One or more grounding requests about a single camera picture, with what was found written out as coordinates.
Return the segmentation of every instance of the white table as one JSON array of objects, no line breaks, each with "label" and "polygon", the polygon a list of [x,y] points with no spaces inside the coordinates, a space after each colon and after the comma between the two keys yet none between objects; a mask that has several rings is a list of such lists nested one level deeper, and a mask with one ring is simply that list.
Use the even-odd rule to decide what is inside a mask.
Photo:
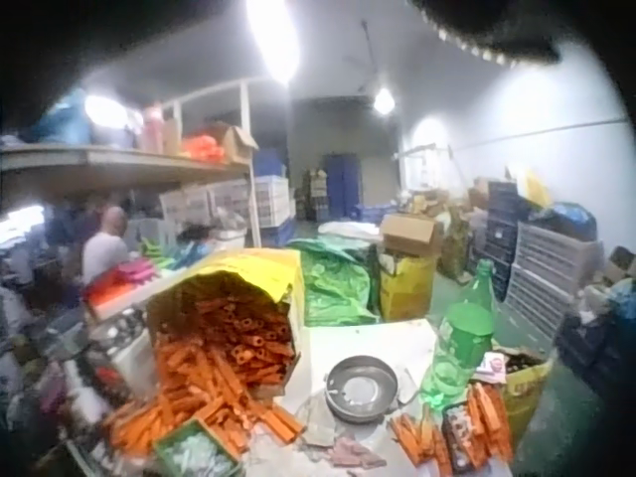
[{"label": "white table", "polygon": [[[423,375],[432,360],[436,335],[426,320],[346,328],[303,328],[302,357],[279,403],[295,412],[312,395],[320,393],[324,379],[340,361],[350,356],[371,355],[395,368],[406,368],[411,375]],[[413,410],[419,407],[415,401]],[[386,425],[351,426],[357,440],[378,452],[388,466],[364,472],[365,477],[434,477],[437,466],[427,463],[415,469],[401,447],[393,441]],[[311,462],[292,446],[280,447],[268,434],[258,435],[245,459],[247,476],[327,476],[345,477],[346,469],[333,469],[327,462]],[[495,461],[475,476],[512,476],[507,465]]]}]

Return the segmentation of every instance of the green tray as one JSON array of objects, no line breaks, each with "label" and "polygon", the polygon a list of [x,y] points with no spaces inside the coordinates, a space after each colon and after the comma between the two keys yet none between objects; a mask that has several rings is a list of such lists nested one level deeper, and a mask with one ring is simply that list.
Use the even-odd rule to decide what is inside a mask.
[{"label": "green tray", "polygon": [[184,422],[181,426],[168,433],[163,439],[159,439],[153,444],[155,454],[157,454],[157,457],[165,467],[168,475],[172,477],[183,476],[179,466],[172,460],[172,458],[168,454],[168,449],[170,449],[170,447],[173,447],[178,442],[187,439],[191,435],[196,434],[207,435],[208,438],[219,448],[219,451],[223,452],[226,457],[235,464],[235,467],[233,469],[231,469],[230,471],[228,471],[228,473],[224,474],[221,477],[239,477],[240,475],[243,475],[243,470],[240,462],[234,459],[226,451],[219,438],[213,435],[204,426],[202,426],[197,419],[190,419],[187,422]]}]

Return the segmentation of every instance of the green bottle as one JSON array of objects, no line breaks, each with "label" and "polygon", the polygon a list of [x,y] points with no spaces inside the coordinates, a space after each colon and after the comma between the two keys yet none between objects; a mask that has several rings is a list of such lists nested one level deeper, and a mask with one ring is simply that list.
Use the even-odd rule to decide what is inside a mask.
[{"label": "green bottle", "polygon": [[475,303],[451,305],[439,327],[433,362],[419,389],[422,401],[441,409],[463,397],[468,380],[492,347],[492,310]]},{"label": "green bottle", "polygon": [[479,260],[475,276],[459,295],[459,303],[474,303],[494,312],[495,295],[493,293],[492,276],[492,260]]}]

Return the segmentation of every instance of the green tarp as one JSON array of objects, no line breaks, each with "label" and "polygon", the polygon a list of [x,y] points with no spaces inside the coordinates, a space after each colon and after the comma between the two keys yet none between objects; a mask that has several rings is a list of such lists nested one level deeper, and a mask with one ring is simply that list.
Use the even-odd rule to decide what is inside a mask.
[{"label": "green tarp", "polygon": [[[362,240],[323,236],[287,244],[300,250],[305,282],[305,324],[348,326],[377,323],[368,306],[372,297],[373,246]],[[350,250],[361,253],[354,257]]]}]

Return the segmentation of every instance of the white wall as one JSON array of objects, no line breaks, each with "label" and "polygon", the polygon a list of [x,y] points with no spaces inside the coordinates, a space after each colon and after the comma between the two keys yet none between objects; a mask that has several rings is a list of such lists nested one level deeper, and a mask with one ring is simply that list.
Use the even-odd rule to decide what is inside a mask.
[{"label": "white wall", "polygon": [[469,181],[531,167],[555,200],[588,208],[607,251],[636,250],[636,149],[631,125],[602,65],[566,45],[553,67],[514,69],[440,44],[402,83],[403,145],[427,116],[448,130]]},{"label": "white wall", "polygon": [[291,184],[300,187],[308,169],[321,167],[327,154],[356,154],[361,161],[362,200],[385,204],[398,191],[393,127],[355,100],[299,102],[288,118],[287,145]]}]

